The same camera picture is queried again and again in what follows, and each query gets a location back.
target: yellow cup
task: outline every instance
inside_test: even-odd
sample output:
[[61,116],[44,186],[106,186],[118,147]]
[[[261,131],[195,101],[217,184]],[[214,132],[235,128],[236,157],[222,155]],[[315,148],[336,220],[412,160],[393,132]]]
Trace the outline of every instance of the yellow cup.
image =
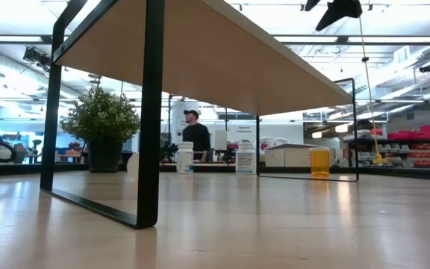
[[327,147],[310,148],[311,176],[329,178],[329,152]]

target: mop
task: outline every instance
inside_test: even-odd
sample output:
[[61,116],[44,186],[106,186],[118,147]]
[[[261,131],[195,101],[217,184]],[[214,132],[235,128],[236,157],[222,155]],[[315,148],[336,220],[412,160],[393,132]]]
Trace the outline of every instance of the mop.
[[[369,58],[366,57],[366,49],[364,47],[363,22],[361,21],[361,17],[359,17],[359,28],[361,31],[361,46],[363,47],[363,59],[362,59],[362,61],[364,63],[364,69],[366,70],[367,88],[370,92],[371,118],[373,120],[373,129],[376,130],[376,122],[374,120],[373,95],[371,94],[370,73],[368,72],[368,69],[367,69],[367,61],[369,60]],[[379,153],[378,136],[377,136],[376,132],[374,133],[374,147],[376,148],[376,158],[373,160],[373,164],[387,163],[387,159],[382,158],[381,153]]]

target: white jar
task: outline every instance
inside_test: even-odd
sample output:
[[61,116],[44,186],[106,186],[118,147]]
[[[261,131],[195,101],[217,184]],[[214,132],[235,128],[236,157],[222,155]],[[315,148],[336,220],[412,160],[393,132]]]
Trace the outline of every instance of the white jar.
[[193,142],[178,145],[177,173],[193,173]]
[[238,143],[236,153],[236,173],[255,174],[256,173],[256,151],[251,141],[242,140]]

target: green plant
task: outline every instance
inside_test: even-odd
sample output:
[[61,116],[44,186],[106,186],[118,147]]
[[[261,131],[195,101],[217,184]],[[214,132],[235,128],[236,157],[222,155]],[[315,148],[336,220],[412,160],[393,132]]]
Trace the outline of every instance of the green plant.
[[72,103],[62,129],[87,142],[124,142],[140,127],[135,106],[124,94],[116,96],[101,88],[90,90]]

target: wooden floor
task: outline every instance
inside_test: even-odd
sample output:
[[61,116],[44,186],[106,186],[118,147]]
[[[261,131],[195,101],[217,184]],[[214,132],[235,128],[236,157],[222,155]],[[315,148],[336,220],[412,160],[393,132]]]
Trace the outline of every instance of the wooden floor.
[[[124,173],[59,173],[56,188],[135,213]],[[430,181],[357,183],[161,175],[159,222],[134,231],[0,178],[0,269],[429,268]]]

